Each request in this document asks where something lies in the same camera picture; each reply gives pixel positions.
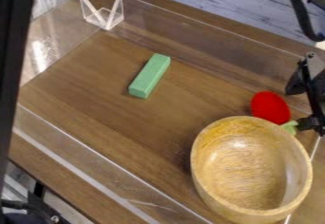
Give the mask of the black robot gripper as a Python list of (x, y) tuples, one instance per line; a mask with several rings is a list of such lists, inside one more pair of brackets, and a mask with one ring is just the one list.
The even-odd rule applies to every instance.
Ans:
[(325, 60), (314, 52), (309, 52), (298, 63), (285, 88), (288, 95), (308, 94), (313, 116), (297, 122), (300, 131), (313, 130), (325, 135)]

